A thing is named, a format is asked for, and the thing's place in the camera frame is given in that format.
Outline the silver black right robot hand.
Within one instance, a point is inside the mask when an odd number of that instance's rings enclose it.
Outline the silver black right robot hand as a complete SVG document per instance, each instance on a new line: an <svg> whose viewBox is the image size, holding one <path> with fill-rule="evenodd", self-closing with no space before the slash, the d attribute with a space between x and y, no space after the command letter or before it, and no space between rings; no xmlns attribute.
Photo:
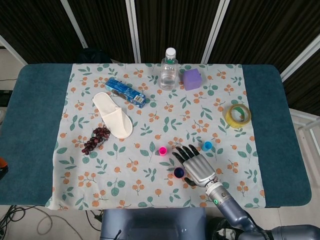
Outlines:
<svg viewBox="0 0 320 240"><path fill-rule="evenodd" d="M186 170L187 176L184 177L184 180L188 185L206 188L218 182L213 167L192 144L177 146L172 155Z"/></svg>

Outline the yellow packing tape roll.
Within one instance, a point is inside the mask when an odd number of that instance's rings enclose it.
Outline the yellow packing tape roll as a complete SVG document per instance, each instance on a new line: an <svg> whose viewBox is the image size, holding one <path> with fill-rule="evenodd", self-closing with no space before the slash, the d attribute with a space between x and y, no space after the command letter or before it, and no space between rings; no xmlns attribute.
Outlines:
<svg viewBox="0 0 320 240"><path fill-rule="evenodd" d="M252 119L251 112L248 107L243 104L232 105L225 114L226 122L234 129L242 128Z"/></svg>

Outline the black trash bag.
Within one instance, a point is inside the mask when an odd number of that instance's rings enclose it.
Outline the black trash bag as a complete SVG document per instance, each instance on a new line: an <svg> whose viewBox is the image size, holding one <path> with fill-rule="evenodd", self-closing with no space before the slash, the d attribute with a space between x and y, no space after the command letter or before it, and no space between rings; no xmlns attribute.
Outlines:
<svg viewBox="0 0 320 240"><path fill-rule="evenodd" d="M211 220L210 240L238 240L243 230L232 227L223 217L215 217Z"/></svg>

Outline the blue-grey robot torso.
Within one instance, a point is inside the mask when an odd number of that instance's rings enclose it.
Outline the blue-grey robot torso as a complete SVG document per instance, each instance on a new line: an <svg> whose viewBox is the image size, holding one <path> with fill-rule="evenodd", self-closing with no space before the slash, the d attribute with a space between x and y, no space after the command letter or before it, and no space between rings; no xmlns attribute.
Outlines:
<svg viewBox="0 0 320 240"><path fill-rule="evenodd" d="M200 207L106 209L100 240L206 240Z"/></svg>

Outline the floral fruit print tablecloth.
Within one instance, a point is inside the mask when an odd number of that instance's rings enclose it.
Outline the floral fruit print tablecloth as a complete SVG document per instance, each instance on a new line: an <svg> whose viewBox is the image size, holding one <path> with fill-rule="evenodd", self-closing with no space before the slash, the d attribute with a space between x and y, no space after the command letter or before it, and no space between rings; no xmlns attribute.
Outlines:
<svg viewBox="0 0 320 240"><path fill-rule="evenodd" d="M72 66L53 152L52 210L114 208L212 207L201 187L174 176L179 161L176 147L206 141L203 155L223 186L244 208L266 205L254 129L251 123L232 128L225 113L235 104L247 106L241 64L182 64L181 75L198 69L202 83L185 90L180 79L174 89L160 87L160 64L79 64ZM89 155L82 153L93 130L105 124L93 103L108 93L106 82L115 78L146 96L139 108L110 93L130 118L128 138L110 136ZM166 147L165 156L159 148Z"/></svg>

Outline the purple foam cube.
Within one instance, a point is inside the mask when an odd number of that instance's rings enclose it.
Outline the purple foam cube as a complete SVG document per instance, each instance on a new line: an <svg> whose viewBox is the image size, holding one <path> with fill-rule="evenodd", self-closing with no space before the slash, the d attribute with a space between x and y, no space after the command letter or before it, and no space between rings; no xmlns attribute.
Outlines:
<svg viewBox="0 0 320 240"><path fill-rule="evenodd" d="M182 75L183 86L186 91L198 89L202 84L202 77L198 69L186 70Z"/></svg>

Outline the clear plastic water bottle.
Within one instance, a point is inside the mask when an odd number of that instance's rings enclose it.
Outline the clear plastic water bottle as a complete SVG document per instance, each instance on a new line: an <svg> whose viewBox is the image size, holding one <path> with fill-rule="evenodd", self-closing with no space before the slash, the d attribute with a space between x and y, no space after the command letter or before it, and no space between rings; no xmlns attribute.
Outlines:
<svg viewBox="0 0 320 240"><path fill-rule="evenodd" d="M175 88L178 71L178 60L176 50L169 47L165 50L165 57L161 61L160 88L171 91Z"/></svg>

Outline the white disposable slipper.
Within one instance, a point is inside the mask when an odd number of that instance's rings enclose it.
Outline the white disposable slipper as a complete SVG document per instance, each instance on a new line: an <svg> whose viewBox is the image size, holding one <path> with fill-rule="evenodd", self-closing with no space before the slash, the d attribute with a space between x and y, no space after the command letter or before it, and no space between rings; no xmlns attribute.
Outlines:
<svg viewBox="0 0 320 240"><path fill-rule="evenodd" d="M97 93L92 99L105 126L118 138L128 138L133 132L133 124L127 114L105 92Z"/></svg>

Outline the blue cookie box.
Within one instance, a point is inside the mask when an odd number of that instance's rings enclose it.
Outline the blue cookie box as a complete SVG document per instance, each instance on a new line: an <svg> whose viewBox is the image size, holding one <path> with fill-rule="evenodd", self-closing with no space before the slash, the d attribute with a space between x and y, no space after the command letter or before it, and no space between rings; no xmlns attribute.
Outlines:
<svg viewBox="0 0 320 240"><path fill-rule="evenodd" d="M143 108L146 104L147 97L143 93L134 90L133 88L127 86L121 81L116 80L113 77L108 79L105 87L109 92L112 92L114 95L139 108Z"/></svg>

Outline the dark red grape bunch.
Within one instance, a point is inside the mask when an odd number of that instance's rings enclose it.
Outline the dark red grape bunch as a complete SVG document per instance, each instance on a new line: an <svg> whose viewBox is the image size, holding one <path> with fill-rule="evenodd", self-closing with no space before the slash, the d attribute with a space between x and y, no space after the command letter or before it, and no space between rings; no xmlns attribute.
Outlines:
<svg viewBox="0 0 320 240"><path fill-rule="evenodd" d="M110 130L106 127L97 127L93 130L93 136L84 143L84 148L81 152L85 155L89 155L93 150L101 146L110 137Z"/></svg>

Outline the white metal rack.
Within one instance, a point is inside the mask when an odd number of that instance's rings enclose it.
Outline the white metal rack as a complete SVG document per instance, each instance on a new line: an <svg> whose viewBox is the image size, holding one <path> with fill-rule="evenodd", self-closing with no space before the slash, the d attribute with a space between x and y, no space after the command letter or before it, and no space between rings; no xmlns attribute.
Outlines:
<svg viewBox="0 0 320 240"><path fill-rule="evenodd" d="M306 147L316 158L320 158L320 116L292 108L289 112Z"/></svg>

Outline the teal velvet table cover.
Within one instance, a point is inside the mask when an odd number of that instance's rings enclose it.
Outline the teal velvet table cover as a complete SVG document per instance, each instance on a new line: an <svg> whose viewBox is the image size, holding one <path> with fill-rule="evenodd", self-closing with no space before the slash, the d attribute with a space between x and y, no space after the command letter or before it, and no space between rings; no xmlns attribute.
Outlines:
<svg viewBox="0 0 320 240"><path fill-rule="evenodd" d="M257 153L268 208L303 206L312 191L280 74L273 65L242 67L253 113ZM0 128L0 205L40 205L50 198L52 157L71 64L24 66Z"/></svg>

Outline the orange and black object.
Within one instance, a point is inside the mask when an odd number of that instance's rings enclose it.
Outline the orange and black object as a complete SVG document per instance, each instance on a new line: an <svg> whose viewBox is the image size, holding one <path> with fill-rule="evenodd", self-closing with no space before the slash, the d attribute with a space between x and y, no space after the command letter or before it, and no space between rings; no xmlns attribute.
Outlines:
<svg viewBox="0 0 320 240"><path fill-rule="evenodd" d="M0 157L0 180L7 174L8 171L8 163L4 160L4 158Z"/></svg>

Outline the white partition frame post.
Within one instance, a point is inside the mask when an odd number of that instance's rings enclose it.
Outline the white partition frame post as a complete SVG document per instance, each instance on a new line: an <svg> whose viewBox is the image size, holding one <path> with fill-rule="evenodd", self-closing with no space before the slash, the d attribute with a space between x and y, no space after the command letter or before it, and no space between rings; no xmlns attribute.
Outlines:
<svg viewBox="0 0 320 240"><path fill-rule="evenodd" d="M78 24L78 22L76 20L76 17L74 15L73 11L72 11L72 8L71 8L68 0L60 0L60 2L61 2L62 6L63 6L63 8L64 8L64 10L65 10L65 12L67 14L72 26L73 26L73 29L74 29L76 35L78 36L78 39L79 39L79 41L80 41L80 43L82 45L82 48L86 49L88 47L88 44L87 44L87 42L85 40L85 37L84 37L84 35L83 35L83 33L82 33L81 29L80 29L80 26L79 26L79 24Z"/></svg>
<svg viewBox="0 0 320 240"><path fill-rule="evenodd" d="M126 11L127 11L127 17L128 17L128 24L129 24L134 61L136 64L140 64L142 60L141 60L135 0L125 0L125 5L126 5Z"/></svg>
<svg viewBox="0 0 320 240"><path fill-rule="evenodd" d="M308 46L280 73L284 83L293 75L308 59L320 50L320 33L308 44Z"/></svg>
<svg viewBox="0 0 320 240"><path fill-rule="evenodd" d="M207 64L211 56L213 47L215 45L216 39L218 37L221 25L227 13L230 0L219 0L217 10L215 12L215 17L211 26L210 33L207 38L207 43L204 48L204 52L201 58L201 64Z"/></svg>
<svg viewBox="0 0 320 240"><path fill-rule="evenodd" d="M27 65L28 63L18 54L18 52L3 38L0 34L0 44L7 49L22 65Z"/></svg>

